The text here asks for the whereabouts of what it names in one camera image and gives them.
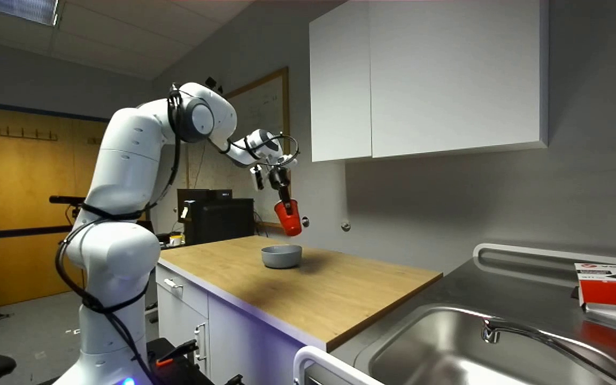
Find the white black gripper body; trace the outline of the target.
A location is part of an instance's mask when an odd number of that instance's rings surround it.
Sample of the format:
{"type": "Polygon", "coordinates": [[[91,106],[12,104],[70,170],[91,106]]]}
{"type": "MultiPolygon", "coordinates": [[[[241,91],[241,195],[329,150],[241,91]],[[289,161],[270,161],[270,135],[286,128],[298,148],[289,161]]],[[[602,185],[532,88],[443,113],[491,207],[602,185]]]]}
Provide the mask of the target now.
{"type": "Polygon", "coordinates": [[[291,185],[289,165],[298,158],[294,138],[257,128],[248,135],[248,154],[253,156],[250,176],[257,190],[266,184],[273,190],[291,185]]]}

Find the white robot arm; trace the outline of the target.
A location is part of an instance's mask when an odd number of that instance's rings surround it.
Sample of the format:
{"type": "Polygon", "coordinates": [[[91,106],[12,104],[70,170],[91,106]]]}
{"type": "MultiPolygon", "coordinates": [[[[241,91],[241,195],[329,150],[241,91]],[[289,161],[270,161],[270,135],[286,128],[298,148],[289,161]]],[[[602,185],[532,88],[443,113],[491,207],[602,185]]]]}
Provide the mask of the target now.
{"type": "Polygon", "coordinates": [[[291,199],[286,167],[298,151],[270,131],[240,136],[236,128],[233,104],[194,80],[111,115],[85,199],[56,253],[59,264],[81,266],[85,282],[76,288],[80,356],[54,385],[157,385],[148,363],[145,291],[161,241],[138,216],[175,178],[163,165],[165,148],[205,138],[270,178],[283,200],[291,199]]]}

